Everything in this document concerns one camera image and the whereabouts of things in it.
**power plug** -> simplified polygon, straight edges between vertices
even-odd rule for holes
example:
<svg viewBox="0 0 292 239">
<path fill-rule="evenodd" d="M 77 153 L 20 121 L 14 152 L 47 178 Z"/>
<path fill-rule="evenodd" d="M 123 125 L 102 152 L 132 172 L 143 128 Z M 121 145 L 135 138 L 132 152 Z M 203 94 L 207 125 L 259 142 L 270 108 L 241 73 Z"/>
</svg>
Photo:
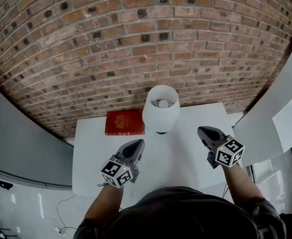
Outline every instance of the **power plug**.
<svg viewBox="0 0 292 239">
<path fill-rule="evenodd" d="M 65 233 L 58 227 L 54 227 L 55 231 L 57 231 L 59 233 L 59 235 L 61 236 L 65 236 Z"/>
</svg>

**gray partition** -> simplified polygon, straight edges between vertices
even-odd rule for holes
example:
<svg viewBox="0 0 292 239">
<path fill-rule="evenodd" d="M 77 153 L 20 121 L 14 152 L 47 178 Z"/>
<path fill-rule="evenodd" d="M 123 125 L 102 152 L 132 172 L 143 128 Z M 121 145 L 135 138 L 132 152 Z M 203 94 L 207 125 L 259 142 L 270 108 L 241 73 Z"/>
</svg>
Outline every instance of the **gray partition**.
<svg viewBox="0 0 292 239">
<path fill-rule="evenodd" d="M 72 187 L 73 147 L 39 127 L 0 93 L 0 180 Z"/>
</svg>

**black shirt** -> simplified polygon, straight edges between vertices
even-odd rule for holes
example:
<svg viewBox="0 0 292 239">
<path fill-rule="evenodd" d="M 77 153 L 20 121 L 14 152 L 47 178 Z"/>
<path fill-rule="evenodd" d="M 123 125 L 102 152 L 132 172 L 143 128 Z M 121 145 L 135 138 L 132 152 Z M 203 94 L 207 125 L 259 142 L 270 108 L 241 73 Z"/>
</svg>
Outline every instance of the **black shirt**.
<svg viewBox="0 0 292 239">
<path fill-rule="evenodd" d="M 101 227 L 84 220 L 74 235 L 74 239 L 171 237 L 285 239 L 286 227 L 265 198 L 254 199 L 242 209 L 191 188 L 168 187 L 147 194 Z"/>
</svg>

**white table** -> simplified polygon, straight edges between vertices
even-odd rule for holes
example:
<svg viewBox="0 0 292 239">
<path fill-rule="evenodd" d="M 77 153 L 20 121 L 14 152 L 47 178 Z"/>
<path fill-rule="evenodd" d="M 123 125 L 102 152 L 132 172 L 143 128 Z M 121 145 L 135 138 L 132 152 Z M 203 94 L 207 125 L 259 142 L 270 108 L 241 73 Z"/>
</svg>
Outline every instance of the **white table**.
<svg viewBox="0 0 292 239">
<path fill-rule="evenodd" d="M 213 126 L 233 135 L 222 103 L 183 107 L 173 131 L 164 135 L 145 129 L 144 135 L 106 136 L 106 117 L 79 119 L 73 156 L 73 192 L 96 197 L 103 183 L 99 170 L 106 159 L 131 140 L 144 139 L 146 146 L 138 163 L 140 174 L 135 184 L 125 184 L 122 207 L 135 204 L 152 190 L 164 186 L 206 188 L 225 181 L 222 168 L 212 169 L 208 149 L 197 135 L 199 126 Z"/>
</svg>

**brick wall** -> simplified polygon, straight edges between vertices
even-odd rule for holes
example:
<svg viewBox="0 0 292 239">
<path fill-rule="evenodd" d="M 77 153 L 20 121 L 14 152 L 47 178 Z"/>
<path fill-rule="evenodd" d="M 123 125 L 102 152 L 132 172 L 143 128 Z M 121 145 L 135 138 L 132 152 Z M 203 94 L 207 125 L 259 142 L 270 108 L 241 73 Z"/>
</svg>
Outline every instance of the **brick wall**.
<svg viewBox="0 0 292 239">
<path fill-rule="evenodd" d="M 240 112 L 291 36 L 292 0 L 0 0 L 0 88 L 63 137 L 157 84 Z"/>
</svg>

